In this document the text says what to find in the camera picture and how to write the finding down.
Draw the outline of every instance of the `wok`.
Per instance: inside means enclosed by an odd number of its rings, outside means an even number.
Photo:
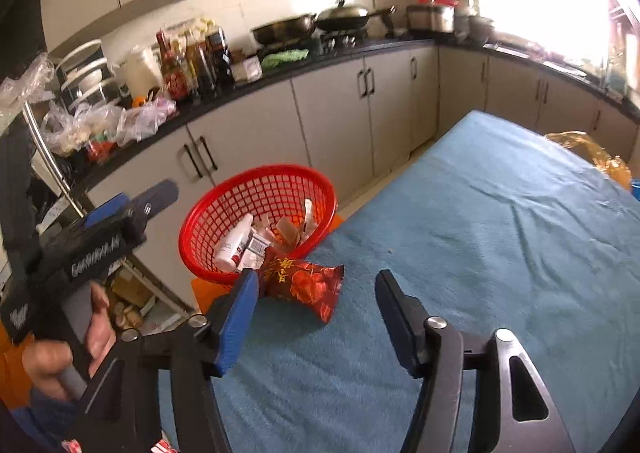
[[[309,38],[316,30],[314,14],[303,14],[294,18],[279,20],[272,24],[252,29],[255,41],[261,45],[290,42],[298,38]]]
[[[345,0],[340,0],[336,8],[327,9],[318,14],[316,27],[325,32],[362,29],[372,16],[385,16],[396,10],[395,6],[391,6],[369,13],[367,8],[357,5],[345,6],[344,2]]]

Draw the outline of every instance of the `finger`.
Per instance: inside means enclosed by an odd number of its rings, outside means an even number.
[[[103,308],[100,312],[94,313],[85,338],[86,348],[94,359],[100,356],[113,334],[107,309]]]
[[[101,309],[109,308],[109,298],[104,289],[94,281],[91,282],[91,303],[94,307],[94,312],[100,312]]]
[[[111,330],[111,337],[109,338],[109,340],[105,344],[103,350],[100,352],[100,354],[89,365],[89,376],[90,377],[93,377],[95,375],[95,372],[98,371],[98,368],[100,367],[100,365],[104,361],[104,358],[107,356],[107,354],[109,353],[109,350],[111,350],[111,347],[113,347],[115,342],[116,342],[116,333],[113,330]]]
[[[31,379],[55,377],[72,362],[71,347],[64,341],[36,341],[22,353],[22,366]]]

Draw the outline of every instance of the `metal screw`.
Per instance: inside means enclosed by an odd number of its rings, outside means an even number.
[[[200,328],[200,327],[204,327],[204,325],[206,325],[208,321],[207,321],[207,318],[202,314],[196,314],[195,316],[191,316],[187,323],[189,323],[190,327]]]
[[[138,332],[135,328],[129,328],[122,333],[120,338],[123,341],[128,342],[128,341],[135,341],[136,339],[138,339],[138,336],[140,336],[140,332]]]
[[[513,332],[511,332],[508,328],[498,328],[495,331],[495,337],[497,337],[500,341],[504,341],[508,343],[509,341],[513,341],[516,337]]]
[[[431,316],[428,320],[427,320],[427,324],[431,327],[431,328],[435,328],[435,329],[442,329],[444,327],[447,326],[447,320],[444,318],[441,318],[440,316]]]

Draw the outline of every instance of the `gas stove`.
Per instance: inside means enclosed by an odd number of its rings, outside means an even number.
[[[258,49],[258,58],[262,61],[270,54],[276,54],[284,50],[308,49],[310,56],[322,56],[341,48],[353,48],[367,39],[367,29],[338,30],[324,32],[320,36],[311,38],[296,38],[286,42],[272,43]]]

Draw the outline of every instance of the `yellow plastic bag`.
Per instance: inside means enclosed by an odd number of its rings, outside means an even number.
[[[611,157],[603,147],[584,132],[562,132],[561,134],[547,134],[545,137],[566,149],[584,144],[596,168],[607,173],[622,188],[631,191],[631,170],[625,161],[620,159],[620,156]]]

